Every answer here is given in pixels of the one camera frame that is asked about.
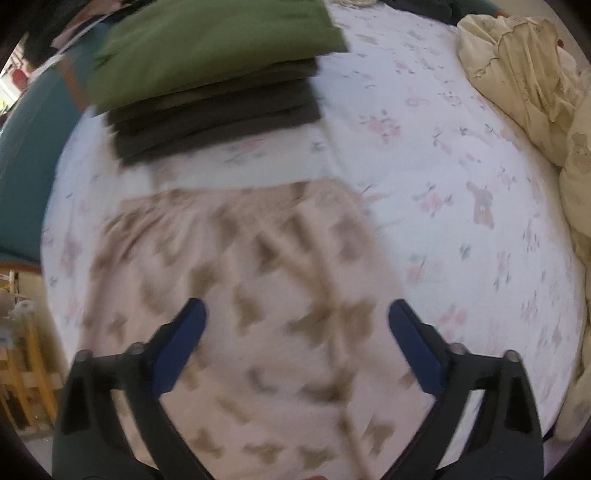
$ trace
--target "red object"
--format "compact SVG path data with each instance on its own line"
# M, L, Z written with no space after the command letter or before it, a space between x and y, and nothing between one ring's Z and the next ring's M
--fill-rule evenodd
M26 90L29 84L29 78L21 69L15 70L12 72L12 82L14 86L18 88L20 91Z

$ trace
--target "floral bedsheet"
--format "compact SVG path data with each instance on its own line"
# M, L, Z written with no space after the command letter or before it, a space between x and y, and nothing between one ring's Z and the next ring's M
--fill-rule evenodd
M122 169L103 117L83 115L57 167L42 241L67 357L100 226L120 200L340 177L363 194L404 297L425 322L473 352L521 353L547 430L585 319L557 172L466 80L455 28L383 4L329 8L350 52L320 60L313 86L323 118L314 124ZM469 428L462 423L446 461Z

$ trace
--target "teal cushion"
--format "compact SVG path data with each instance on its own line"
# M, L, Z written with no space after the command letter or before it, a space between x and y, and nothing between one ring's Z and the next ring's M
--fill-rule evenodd
M108 26L97 25L66 52L72 79L84 91ZM41 262L41 229L61 151L82 111L59 66L42 73L0 133L0 263Z

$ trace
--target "cream comforter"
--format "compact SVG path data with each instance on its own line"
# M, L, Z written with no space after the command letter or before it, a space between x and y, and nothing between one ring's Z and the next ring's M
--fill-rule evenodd
M561 168L560 195L577 255L586 267L591 305L591 97L589 79L557 47L543 18L469 15L458 24L459 57L470 83L520 124ZM581 369L567 393L556 434L576 437L591 416L591 325Z

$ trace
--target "stack of folded towels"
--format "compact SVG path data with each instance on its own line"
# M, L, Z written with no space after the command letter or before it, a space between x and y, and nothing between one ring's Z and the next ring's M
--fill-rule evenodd
M322 0L158 0L113 27L89 92L132 164L319 119L306 79L344 51Z

